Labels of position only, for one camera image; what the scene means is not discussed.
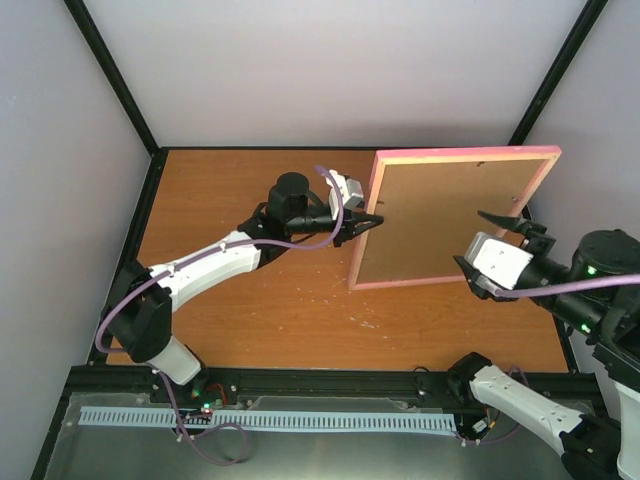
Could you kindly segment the pink wooden photo frame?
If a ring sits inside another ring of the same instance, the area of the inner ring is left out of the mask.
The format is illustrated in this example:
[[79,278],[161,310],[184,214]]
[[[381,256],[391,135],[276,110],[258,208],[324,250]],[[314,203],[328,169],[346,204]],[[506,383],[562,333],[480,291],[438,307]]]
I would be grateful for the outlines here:
[[363,233],[348,276],[352,290],[462,280],[453,258],[478,232],[503,236],[480,211],[519,215],[559,157],[557,146],[379,150]]

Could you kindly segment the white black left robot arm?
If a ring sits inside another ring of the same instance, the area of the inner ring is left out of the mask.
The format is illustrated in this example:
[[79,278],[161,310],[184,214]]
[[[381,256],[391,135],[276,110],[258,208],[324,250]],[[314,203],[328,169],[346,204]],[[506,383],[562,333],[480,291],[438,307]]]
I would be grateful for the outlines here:
[[221,240],[182,258],[145,267],[134,260],[117,275],[108,295],[94,344],[111,352],[104,336],[118,342],[116,352],[146,364],[172,382],[186,402],[208,390],[202,361],[172,332],[172,317],[209,289],[258,270],[289,250],[340,247],[381,225],[383,217],[364,210],[361,184],[335,170],[318,167],[329,194],[321,200],[306,176],[281,175],[250,218]]

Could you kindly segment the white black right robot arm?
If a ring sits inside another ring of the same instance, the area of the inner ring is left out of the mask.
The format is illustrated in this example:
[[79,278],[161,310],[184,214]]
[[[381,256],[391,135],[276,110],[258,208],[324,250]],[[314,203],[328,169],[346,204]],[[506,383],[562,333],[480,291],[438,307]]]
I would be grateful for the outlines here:
[[639,476],[639,242],[621,229],[586,233],[569,265],[550,258],[555,239],[529,218],[485,211],[480,217],[519,234],[512,245],[484,232],[455,258],[470,291],[481,300],[531,300],[556,326],[568,366],[578,367],[582,338],[617,393],[620,417],[570,408],[514,379],[472,352],[448,372],[461,405],[492,407],[546,443],[574,479]]

